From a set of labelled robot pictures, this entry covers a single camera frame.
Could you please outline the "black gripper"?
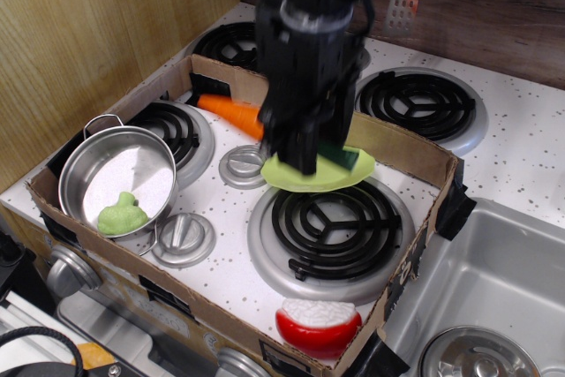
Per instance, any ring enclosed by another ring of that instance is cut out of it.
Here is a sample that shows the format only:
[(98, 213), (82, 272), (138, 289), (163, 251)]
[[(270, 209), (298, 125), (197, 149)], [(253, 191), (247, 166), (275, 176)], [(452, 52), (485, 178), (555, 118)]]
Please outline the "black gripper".
[(268, 80), (260, 110), (263, 146), (311, 176), (319, 138), (341, 148), (349, 134), (365, 37), (303, 33), (281, 19), (257, 19), (255, 36), (258, 71)]

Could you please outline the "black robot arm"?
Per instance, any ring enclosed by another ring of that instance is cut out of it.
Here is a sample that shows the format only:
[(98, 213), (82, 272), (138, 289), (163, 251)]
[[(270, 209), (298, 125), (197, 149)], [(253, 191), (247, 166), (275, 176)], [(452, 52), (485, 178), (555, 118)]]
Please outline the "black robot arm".
[(257, 69), (268, 81), (259, 120), (262, 146), (305, 176), (317, 156), (342, 166), (372, 0), (260, 0), (255, 9)]

